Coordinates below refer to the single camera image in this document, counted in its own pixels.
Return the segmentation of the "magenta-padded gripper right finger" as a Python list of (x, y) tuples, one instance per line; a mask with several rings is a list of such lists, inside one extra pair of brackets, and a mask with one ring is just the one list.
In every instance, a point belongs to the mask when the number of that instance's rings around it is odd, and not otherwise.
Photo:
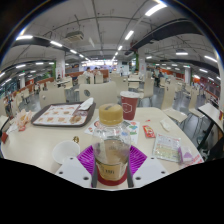
[(127, 183), (129, 188), (143, 187), (167, 175), (167, 170), (154, 156), (147, 157), (136, 147), (130, 148)]

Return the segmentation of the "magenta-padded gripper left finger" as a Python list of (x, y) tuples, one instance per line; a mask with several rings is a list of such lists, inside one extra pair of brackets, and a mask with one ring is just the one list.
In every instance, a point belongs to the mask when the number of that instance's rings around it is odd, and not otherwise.
[(97, 186), (97, 169), (91, 146), (78, 156), (66, 156), (56, 175), (84, 188)]

